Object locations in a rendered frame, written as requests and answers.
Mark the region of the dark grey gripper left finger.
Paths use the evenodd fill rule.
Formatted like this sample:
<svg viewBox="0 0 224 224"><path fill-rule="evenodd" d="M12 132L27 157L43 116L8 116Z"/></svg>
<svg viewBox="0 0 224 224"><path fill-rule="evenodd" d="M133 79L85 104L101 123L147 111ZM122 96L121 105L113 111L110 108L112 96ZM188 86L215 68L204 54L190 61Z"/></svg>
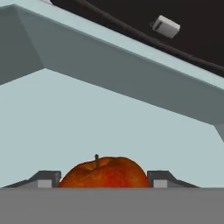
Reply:
<svg viewBox="0 0 224 224"><path fill-rule="evenodd" d="M29 179L7 185L6 188L55 188L60 179L61 171L38 171Z"/></svg>

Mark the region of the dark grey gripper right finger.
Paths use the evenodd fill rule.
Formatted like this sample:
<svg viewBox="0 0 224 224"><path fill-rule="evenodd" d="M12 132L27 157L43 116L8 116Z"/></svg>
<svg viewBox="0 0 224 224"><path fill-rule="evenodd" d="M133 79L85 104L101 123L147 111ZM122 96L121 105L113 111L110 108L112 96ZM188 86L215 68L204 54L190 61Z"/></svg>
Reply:
<svg viewBox="0 0 224 224"><path fill-rule="evenodd" d="M176 179L169 171L147 171L153 188L197 188L196 185Z"/></svg>

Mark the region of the red apple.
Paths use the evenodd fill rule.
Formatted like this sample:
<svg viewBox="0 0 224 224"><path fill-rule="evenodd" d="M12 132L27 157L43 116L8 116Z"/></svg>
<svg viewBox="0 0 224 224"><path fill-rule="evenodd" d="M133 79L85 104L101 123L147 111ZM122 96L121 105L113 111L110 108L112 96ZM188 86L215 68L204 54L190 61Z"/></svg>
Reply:
<svg viewBox="0 0 224 224"><path fill-rule="evenodd" d="M99 157L77 164L59 187L150 187L144 170L126 157Z"/></svg>

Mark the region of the pale blue fridge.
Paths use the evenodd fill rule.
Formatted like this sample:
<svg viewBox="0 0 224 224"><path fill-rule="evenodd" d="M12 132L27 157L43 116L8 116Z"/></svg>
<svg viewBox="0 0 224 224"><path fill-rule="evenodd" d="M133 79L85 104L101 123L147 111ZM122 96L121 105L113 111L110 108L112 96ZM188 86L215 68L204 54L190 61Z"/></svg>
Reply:
<svg viewBox="0 0 224 224"><path fill-rule="evenodd" d="M0 0L0 186L98 156L224 187L224 79L41 0Z"/></svg>

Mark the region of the small white box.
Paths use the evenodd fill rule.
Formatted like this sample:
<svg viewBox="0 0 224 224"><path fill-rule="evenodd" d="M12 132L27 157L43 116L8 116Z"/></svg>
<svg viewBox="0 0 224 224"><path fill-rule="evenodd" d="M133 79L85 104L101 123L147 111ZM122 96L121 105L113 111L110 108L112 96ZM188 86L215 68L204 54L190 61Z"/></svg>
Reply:
<svg viewBox="0 0 224 224"><path fill-rule="evenodd" d="M169 39L173 39L180 31L180 25L167 17L160 15L151 25L154 32L157 32Z"/></svg>

